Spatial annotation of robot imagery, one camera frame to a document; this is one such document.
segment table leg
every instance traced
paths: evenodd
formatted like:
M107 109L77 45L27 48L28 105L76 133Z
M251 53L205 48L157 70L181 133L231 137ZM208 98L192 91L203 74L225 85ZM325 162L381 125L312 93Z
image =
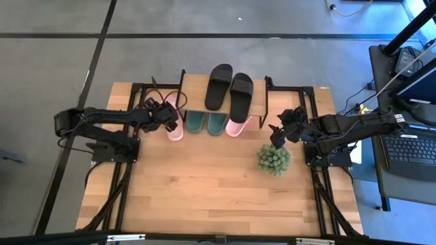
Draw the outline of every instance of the table leg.
M388 197L381 197L381 207L377 207L378 210L383 210L385 212L390 212L390 202Z

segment gray desk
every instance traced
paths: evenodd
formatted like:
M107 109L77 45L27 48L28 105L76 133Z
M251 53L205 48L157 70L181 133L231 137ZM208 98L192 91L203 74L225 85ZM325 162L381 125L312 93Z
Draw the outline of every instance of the gray desk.
M396 58L382 54L379 46L371 46L369 48L369 55L373 68L375 87L377 91L379 91L392 79L389 75L389 71L392 69ZM395 86L399 82L399 80L396 80L391 86ZM388 92L382 93L378 97L378 103L380 110L386 110L388 106L392 106L392 100L389 98ZM432 110L433 118L430 118L430 120L435 121L435 109L436 105L423 106L419 113L429 115ZM406 120L411 119L411 116L407 113L402 112L401 114ZM388 197L436 205L436 182L417 181L390 174L382 149L381 137L374 136L372 137L372 141L375 166L377 169L377 181L383 204L382 209L385 211L390 210Z

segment wooden shelf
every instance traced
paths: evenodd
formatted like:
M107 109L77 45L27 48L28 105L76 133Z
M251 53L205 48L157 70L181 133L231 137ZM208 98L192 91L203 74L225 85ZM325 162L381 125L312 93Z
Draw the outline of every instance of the wooden shelf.
M197 112L211 112L211 113L230 113L230 89L224 97L224 102L221 108L217 111L210 111L206 109L204 100L206 99L207 86L209 83L208 75L188 74L183 77L181 92L188 98L187 104L183 107L185 110L192 110ZM185 97L180 96L178 105L182 106L185 103ZM249 115L251 116L265 116L266 113L266 81L264 79L253 80L253 98L251 99L251 106Z

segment wooden tabletop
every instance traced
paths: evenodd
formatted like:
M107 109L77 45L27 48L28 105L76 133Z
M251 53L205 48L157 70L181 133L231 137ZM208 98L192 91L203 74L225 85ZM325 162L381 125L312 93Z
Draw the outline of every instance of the wooden tabletop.
M183 77L182 92L188 98L184 108L198 112L212 112L206 109L204 100L206 99L207 86L209 83L208 75L185 74ZM180 96L179 106L186 102L184 96ZM229 114L230 113L230 94L226 93L223 105L214 113ZM253 96L249 115L265 116L266 112L266 81L264 79L253 79Z
M108 109L126 110L131 83L114 83ZM171 90L161 90L163 95ZM300 105L296 92L269 92L266 124L279 125L276 115ZM320 115L333 114L329 88L315 87ZM225 132L198 134L185 131L171 142L165 129L140 132L138 162L134 163L125 206L123 231L141 233L188 233L227 235L320 234L310 169L305 165L302 143L286 142L292 161L282 177L258 169L255 153L269 144L269 127L259 129L252 118L236 138ZM116 130L119 125L104 125ZM77 222L81 228L104 204L114 163L104 163L90 175ZM362 225L349 176L331 167L334 200L354 229ZM114 226L112 215L111 227ZM328 231L332 231L324 204Z

